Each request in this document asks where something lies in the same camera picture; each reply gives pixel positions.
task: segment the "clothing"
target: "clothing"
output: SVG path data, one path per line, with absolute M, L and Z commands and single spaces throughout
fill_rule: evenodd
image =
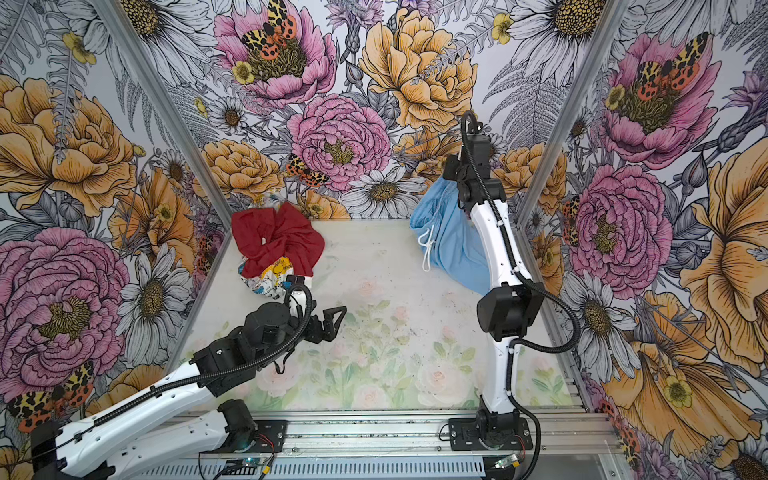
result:
M 248 259 L 240 273 L 244 278 L 262 275 L 281 257 L 290 260 L 294 275 L 312 276 L 312 267 L 326 245 L 310 221 L 287 202 L 277 212 L 273 208 L 249 208 L 234 214 L 232 235 Z
M 457 200 L 456 182 L 440 177 L 413 211 L 411 230 L 422 238 L 419 244 L 425 256 L 429 255 L 430 264 L 442 268 L 470 290 L 485 295 L 491 289 L 491 274 L 480 233 L 458 208 Z

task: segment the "floral tabletop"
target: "floral tabletop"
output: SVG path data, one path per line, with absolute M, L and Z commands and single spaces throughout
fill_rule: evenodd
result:
M 253 410 L 476 408 L 489 339 L 475 318 L 480 296 L 441 270 L 422 271 L 422 253 L 407 221 L 313 226 L 326 240 L 314 268 L 313 296 L 320 310 L 348 307 L 339 336 L 332 343 L 300 343 L 284 374 L 269 366 L 216 403 L 241 398 Z M 232 241 L 182 359 L 270 301 L 242 283 L 240 260 Z M 541 321 L 527 338 L 551 345 Z M 571 403 L 556 357 L 523 351 L 520 368 L 517 394 L 523 403 Z

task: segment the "red cloth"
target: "red cloth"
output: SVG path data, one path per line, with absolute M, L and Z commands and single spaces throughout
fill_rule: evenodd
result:
M 242 276 L 253 278 L 280 257 L 288 257 L 293 273 L 312 276 L 326 246 L 310 221 L 287 202 L 279 211 L 273 208 L 249 208 L 232 216 L 232 234 L 237 248 L 248 257 Z

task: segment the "light blue fabric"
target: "light blue fabric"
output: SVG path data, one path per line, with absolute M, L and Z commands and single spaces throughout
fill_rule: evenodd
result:
M 430 263 L 463 286 L 485 295 L 491 289 L 480 234 L 458 208 L 456 182 L 440 177 L 413 211 L 411 230 L 425 243 L 434 226 Z

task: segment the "white drawstring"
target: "white drawstring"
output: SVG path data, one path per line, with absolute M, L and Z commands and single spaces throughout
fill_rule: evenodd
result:
M 419 242 L 419 245 L 425 248 L 424 258 L 422 259 L 422 270 L 424 270 L 425 272 L 429 272 L 432 269 L 432 264 L 429 262 L 429 254 L 432 252 L 432 245 L 435 244 L 435 240 L 432 239 L 432 235 L 434 234 L 434 232 L 435 232 L 435 224 L 433 223 L 432 228 L 430 228 L 429 230 L 425 230 L 424 233 L 419 235 L 419 238 L 417 240 Z M 429 238 L 427 238 L 426 242 L 422 243 L 422 238 L 424 238 L 424 236 L 427 233 L 429 234 Z

